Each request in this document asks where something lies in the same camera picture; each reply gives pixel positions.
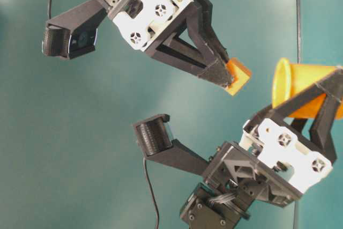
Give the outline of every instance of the white plastic mount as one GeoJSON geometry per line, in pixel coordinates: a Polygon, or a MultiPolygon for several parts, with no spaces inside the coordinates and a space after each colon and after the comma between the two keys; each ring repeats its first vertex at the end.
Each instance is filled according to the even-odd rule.
{"type": "Polygon", "coordinates": [[[143,9],[135,18],[125,11],[113,19],[122,37],[135,50],[145,51],[193,0],[140,0],[143,9]]]}
{"type": "Polygon", "coordinates": [[[319,152],[309,150],[298,141],[297,136],[286,127],[278,126],[271,119],[265,119],[258,126],[258,138],[243,131],[240,146],[249,150],[253,143],[262,146],[257,158],[269,168],[278,162],[294,173],[288,179],[293,187],[305,193],[310,187],[320,182],[332,170],[331,162],[319,152]]]}

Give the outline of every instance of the black camera housing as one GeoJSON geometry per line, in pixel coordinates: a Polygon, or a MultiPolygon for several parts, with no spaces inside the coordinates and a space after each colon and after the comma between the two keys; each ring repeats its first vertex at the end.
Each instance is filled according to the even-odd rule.
{"type": "Polygon", "coordinates": [[[97,0],[90,0],[48,20],[43,53],[73,59],[95,51],[98,27],[106,15],[97,0]]]}

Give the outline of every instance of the orange block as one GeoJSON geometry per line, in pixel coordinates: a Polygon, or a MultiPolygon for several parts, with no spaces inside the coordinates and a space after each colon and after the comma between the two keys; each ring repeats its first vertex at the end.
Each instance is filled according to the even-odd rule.
{"type": "Polygon", "coordinates": [[[230,95],[234,96],[248,82],[252,73],[236,58],[230,59],[226,64],[226,68],[234,77],[234,81],[230,86],[226,87],[225,90],[230,95]]]}

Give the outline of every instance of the green backdrop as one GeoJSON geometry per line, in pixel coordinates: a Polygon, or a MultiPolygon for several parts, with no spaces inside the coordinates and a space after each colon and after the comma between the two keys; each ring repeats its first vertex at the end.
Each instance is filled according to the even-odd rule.
{"type": "MultiPolygon", "coordinates": [[[[86,0],[54,0],[53,15],[86,0]]],[[[0,228],[153,228],[155,215],[131,124],[171,115],[174,135],[207,158],[271,102],[274,67],[296,61],[296,0],[211,0],[213,27],[253,71],[234,98],[133,51],[106,19],[97,51],[71,62],[41,54],[47,0],[0,0],[0,228]]],[[[303,61],[341,64],[341,0],[302,0],[303,61]]],[[[341,121],[333,128],[342,155],[341,121]]],[[[337,228],[343,158],[300,202],[299,228],[337,228]]],[[[148,163],[161,229],[201,180],[148,163]]],[[[293,206],[256,202],[237,228],[293,226],[293,206]]]]}

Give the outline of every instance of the orange cup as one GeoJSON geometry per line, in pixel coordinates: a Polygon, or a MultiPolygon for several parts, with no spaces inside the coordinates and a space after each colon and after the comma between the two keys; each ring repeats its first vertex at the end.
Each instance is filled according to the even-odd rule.
{"type": "MultiPolygon", "coordinates": [[[[290,64],[288,59],[282,58],[277,65],[273,80],[273,108],[297,95],[336,69],[337,67],[323,65],[290,64]]],[[[324,99],[325,94],[318,96],[289,117],[315,118],[324,99]]],[[[343,118],[343,105],[339,107],[336,114],[336,119],[341,118],[343,118]]]]}

